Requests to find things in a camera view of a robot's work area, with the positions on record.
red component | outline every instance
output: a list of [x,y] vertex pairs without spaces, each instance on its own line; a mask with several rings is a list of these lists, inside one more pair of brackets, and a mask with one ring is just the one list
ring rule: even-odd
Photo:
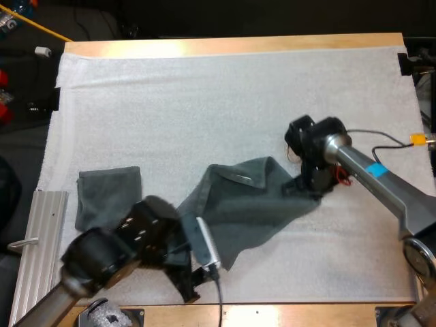
[[0,104],[0,125],[6,125],[14,118],[14,114],[11,110],[7,109],[7,106]]
[[9,78],[7,77],[7,74],[3,70],[0,70],[0,87],[5,87],[8,82]]
[[345,186],[351,186],[351,184],[352,184],[352,182],[349,179],[349,174],[341,166],[335,166],[334,177],[336,178],[336,180],[339,184],[342,184]]

wooden table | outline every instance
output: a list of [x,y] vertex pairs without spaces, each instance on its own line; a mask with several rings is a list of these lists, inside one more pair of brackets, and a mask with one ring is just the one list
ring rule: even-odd
[[[174,58],[242,52],[403,46],[400,33],[244,37],[228,39],[74,42],[65,52],[102,58]],[[410,303],[226,305],[223,327],[375,327],[375,307]],[[215,305],[147,306],[146,327],[216,327]],[[60,323],[70,327],[84,307]]]

black cable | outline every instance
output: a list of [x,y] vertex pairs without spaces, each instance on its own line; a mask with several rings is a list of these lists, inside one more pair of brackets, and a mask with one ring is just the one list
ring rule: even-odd
[[384,131],[375,131],[373,129],[349,129],[347,130],[347,133],[369,133],[369,134],[379,134],[379,135],[383,135],[389,139],[391,139],[392,141],[394,141],[395,143],[398,143],[400,145],[406,145],[405,143],[401,142],[400,140],[397,140],[396,138],[394,138],[393,136],[389,135],[388,133],[385,133]]
[[377,156],[377,153],[375,152],[377,149],[404,149],[404,148],[409,148],[411,146],[413,146],[413,143],[410,144],[405,144],[404,142],[401,142],[400,140],[397,140],[396,138],[394,138],[393,136],[389,135],[388,133],[385,133],[384,131],[375,131],[373,129],[349,129],[347,130],[347,133],[369,133],[369,134],[379,134],[382,136],[385,136],[387,138],[389,138],[390,140],[394,141],[395,143],[399,144],[397,146],[390,146],[390,145],[377,145],[374,146],[371,149],[371,152],[373,154],[374,160],[381,164],[382,162],[380,161],[379,157]]
[[221,284],[219,282],[219,274],[217,267],[214,264],[209,266],[209,271],[211,273],[211,278],[215,282],[218,291],[218,301],[219,301],[219,322],[218,327],[221,327],[223,323],[223,294],[221,292]]
[[375,153],[375,150],[377,149],[404,149],[404,148],[410,148],[411,146],[413,146],[413,143],[410,144],[404,144],[404,145],[378,145],[378,146],[374,146],[373,149],[371,150],[374,160],[381,164],[381,161],[379,159],[379,157],[377,156],[377,154]]
[[91,41],[91,36],[89,35],[89,32],[85,26],[83,26],[78,20],[77,20],[77,0],[74,2],[73,6],[73,17],[74,22],[83,30],[85,35],[87,36],[88,41]]
[[108,28],[110,30],[110,33],[112,34],[112,37],[114,38],[114,40],[116,40],[116,35],[114,30],[112,29],[112,27],[110,26],[109,20],[106,18],[106,16],[104,16],[103,12],[101,10],[100,11],[100,15],[102,15],[104,21],[106,22],[106,24],[108,25]]

gray towel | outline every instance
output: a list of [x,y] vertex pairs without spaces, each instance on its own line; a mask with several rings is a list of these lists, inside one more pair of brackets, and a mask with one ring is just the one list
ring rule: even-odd
[[93,227],[115,228],[141,201],[139,167],[79,172],[76,229],[85,232]]
[[262,245],[320,204],[297,191],[283,195],[282,185],[292,179],[272,157],[211,165],[178,210],[207,222],[221,263],[229,270],[242,250]]

cable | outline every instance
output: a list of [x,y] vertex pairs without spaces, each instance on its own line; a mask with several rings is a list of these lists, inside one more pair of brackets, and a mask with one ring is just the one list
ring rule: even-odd
[[73,6],[73,17],[74,17],[74,22],[83,30],[83,32],[87,36],[88,41],[91,41],[91,36],[89,35],[87,28],[77,20],[77,0],[74,2],[74,6]]
[[109,28],[109,30],[110,30],[110,33],[112,34],[112,37],[114,38],[114,40],[116,40],[115,32],[114,32],[114,30],[112,29],[112,27],[110,26],[110,24],[109,24],[109,20],[106,18],[106,16],[104,16],[104,14],[103,14],[103,12],[102,12],[101,10],[99,10],[99,11],[100,11],[100,15],[102,15],[104,21],[105,21],[106,24],[108,25],[108,28]]
[[406,145],[405,143],[401,142],[400,140],[397,140],[396,138],[394,138],[393,136],[389,135],[388,133],[385,133],[384,131],[375,131],[373,129],[349,129],[349,130],[347,130],[347,133],[379,134],[379,135],[383,135],[383,136],[391,139],[392,141],[394,141],[397,144]]
[[375,150],[377,150],[377,149],[404,149],[404,148],[410,148],[413,145],[414,145],[413,143],[404,144],[404,145],[396,145],[396,146],[395,145],[391,145],[391,146],[389,146],[389,145],[379,145],[379,146],[374,146],[373,149],[371,150],[371,152],[373,154],[374,160],[377,163],[381,164],[381,161],[380,161],[379,157],[377,156],[377,154],[375,153]]
[[379,157],[377,156],[377,153],[375,153],[375,151],[377,149],[404,149],[404,148],[409,148],[409,147],[414,145],[413,143],[406,144],[404,142],[401,142],[400,140],[397,140],[393,136],[385,133],[384,131],[375,131],[375,130],[372,130],[372,129],[349,129],[349,130],[347,130],[347,133],[354,133],[354,132],[356,132],[356,133],[370,133],[370,134],[383,135],[383,136],[391,139],[392,141],[394,141],[395,143],[398,144],[397,146],[392,146],[392,145],[391,146],[389,146],[389,145],[386,145],[386,146],[385,145],[377,145],[377,146],[374,146],[371,149],[371,152],[373,154],[374,160],[377,163],[379,163],[379,164],[381,164],[382,162],[380,161]]
[[219,322],[218,327],[221,327],[223,324],[223,294],[221,291],[221,284],[219,282],[219,274],[217,270],[217,266],[215,264],[211,264],[209,266],[209,272],[211,274],[212,280],[215,282],[218,291],[218,301],[219,301]]
[[73,40],[69,39],[68,37],[65,37],[59,33],[56,33],[54,31],[52,31],[51,29],[48,29],[30,19],[28,19],[27,17],[21,16],[20,14],[17,14],[16,12],[12,11],[11,9],[9,9],[8,7],[5,7],[4,5],[0,4],[0,9],[2,9],[4,12],[7,12],[9,15],[12,15],[15,18],[21,19],[22,21],[26,22],[27,24],[32,25],[33,27],[36,27],[37,29],[40,29],[41,31],[44,31],[48,34],[51,34],[65,42],[74,42]]

